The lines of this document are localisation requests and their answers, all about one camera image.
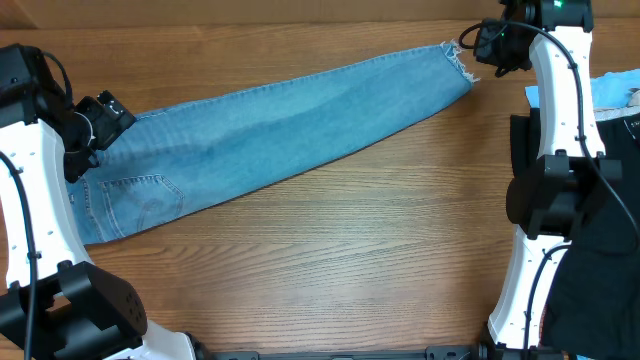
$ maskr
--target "pocket stitching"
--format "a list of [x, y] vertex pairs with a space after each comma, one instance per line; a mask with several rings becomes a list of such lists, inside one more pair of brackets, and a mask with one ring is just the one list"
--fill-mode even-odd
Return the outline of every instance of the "pocket stitching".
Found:
[[[182, 212], [182, 208], [184, 206], [184, 193], [182, 193], [182, 191], [180, 191], [180, 189], [178, 189], [173, 183], [171, 183], [171, 181], [169, 181], [169, 179], [167, 179], [164, 175], [160, 175], [160, 174], [142, 175], [142, 176], [122, 178], [118, 180], [102, 181], [99, 184], [100, 184], [100, 187], [102, 188], [102, 194], [104, 195], [103, 199], [105, 202], [105, 207], [108, 210], [109, 223], [114, 228], [114, 231], [116, 231], [117, 235], [119, 235], [119, 237], [121, 238], [125, 237], [125, 235], [124, 235], [124, 232], [120, 229], [120, 226], [118, 225], [118, 221], [116, 220], [116, 216], [113, 211], [113, 206], [111, 204], [111, 196], [107, 191], [107, 187], [108, 186], [115, 187], [114, 184], [121, 185], [120, 183], [122, 182], [130, 182], [131, 184], [134, 184], [134, 183], [140, 182], [141, 180], [151, 180], [156, 184], [163, 185], [170, 193], [174, 194], [178, 199], [178, 204], [176, 206], [174, 217], [178, 217]], [[142, 219], [138, 222], [136, 226], [136, 231], [140, 231], [140, 229], [142, 228], [143, 219], [144, 217], [142, 217]]]
[[103, 199], [104, 199], [104, 206], [108, 210], [109, 223], [111, 224], [111, 227], [113, 227], [113, 230], [116, 232], [116, 235], [118, 235], [119, 237], [123, 238], [124, 237], [124, 233], [122, 232], [122, 230], [120, 230], [120, 226], [118, 226], [118, 221], [116, 220], [116, 215], [114, 214], [113, 206], [111, 205], [111, 196], [109, 195], [109, 192], [107, 191], [107, 186], [105, 185], [105, 182], [101, 182], [100, 183], [100, 187], [102, 187], [102, 195], [103, 195]]

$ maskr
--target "wooden table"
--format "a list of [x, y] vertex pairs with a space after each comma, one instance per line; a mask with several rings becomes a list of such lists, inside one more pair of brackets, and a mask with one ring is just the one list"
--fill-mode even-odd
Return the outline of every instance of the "wooden table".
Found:
[[[448, 41], [471, 24], [0, 31], [0, 46], [46, 49], [65, 65], [77, 99], [109, 89], [141, 112]], [[592, 74], [639, 67], [639, 31], [634, 19], [597, 21]], [[527, 113], [524, 87], [535, 77], [498, 80], [470, 53], [462, 59], [483, 80], [428, 121], [89, 253], [133, 284], [151, 319], [214, 351], [475, 341], [511, 254], [509, 115]], [[20, 356], [0, 342], [0, 358]]]

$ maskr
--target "black mount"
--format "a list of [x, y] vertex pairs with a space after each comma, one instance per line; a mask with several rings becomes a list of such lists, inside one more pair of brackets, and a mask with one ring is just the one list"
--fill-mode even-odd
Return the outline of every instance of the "black mount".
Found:
[[[585, 32], [593, 30], [591, 0], [501, 0], [505, 5], [501, 20], [511, 20], [553, 31], [557, 26], [582, 27]], [[483, 23], [495, 21], [485, 19]], [[501, 36], [496, 36], [499, 25], [482, 28], [476, 37], [473, 51], [476, 60], [496, 66], [496, 77], [502, 77], [519, 69], [530, 70], [529, 47], [536, 33], [518, 27], [508, 27]]]
[[95, 151], [106, 150], [135, 117], [108, 91], [74, 106], [71, 83], [58, 65], [66, 91], [53, 79], [40, 49], [20, 44], [0, 49], [0, 128], [45, 121], [62, 138], [65, 179], [74, 183], [99, 165]]
[[[102, 359], [142, 344], [147, 316], [128, 282], [82, 262], [58, 264], [58, 273], [37, 282], [33, 357], [56, 360]], [[31, 285], [15, 282], [0, 297], [0, 332], [21, 349]], [[69, 304], [49, 310], [56, 296]]]
[[[537, 159], [540, 111], [511, 117], [511, 161], [515, 178], [507, 191], [507, 216], [530, 239], [559, 235], [578, 239], [580, 231], [600, 210], [608, 192], [585, 158], [564, 152]], [[619, 160], [598, 157], [600, 172], [613, 186], [622, 180]]]

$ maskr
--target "jeans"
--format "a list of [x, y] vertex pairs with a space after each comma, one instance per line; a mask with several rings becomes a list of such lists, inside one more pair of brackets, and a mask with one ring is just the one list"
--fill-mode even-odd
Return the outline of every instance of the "jeans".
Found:
[[467, 93], [454, 44], [137, 116], [67, 189], [85, 244], [123, 238], [356, 152]]

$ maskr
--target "black fabric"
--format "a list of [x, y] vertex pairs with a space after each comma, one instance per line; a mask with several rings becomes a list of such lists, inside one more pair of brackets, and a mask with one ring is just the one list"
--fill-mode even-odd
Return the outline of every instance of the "black fabric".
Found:
[[[520, 147], [512, 149], [516, 173], [537, 153], [531, 135], [539, 134], [539, 112], [531, 115], [533, 121], [512, 128], [512, 148]], [[640, 218], [640, 147], [624, 121], [638, 120], [636, 115], [598, 124], [607, 157], [622, 161], [624, 179], [616, 189], [636, 218]], [[595, 359], [640, 358], [640, 255], [620, 258], [594, 252], [629, 251], [633, 242], [624, 213], [615, 201], [608, 201], [558, 268], [547, 301], [544, 345]]]

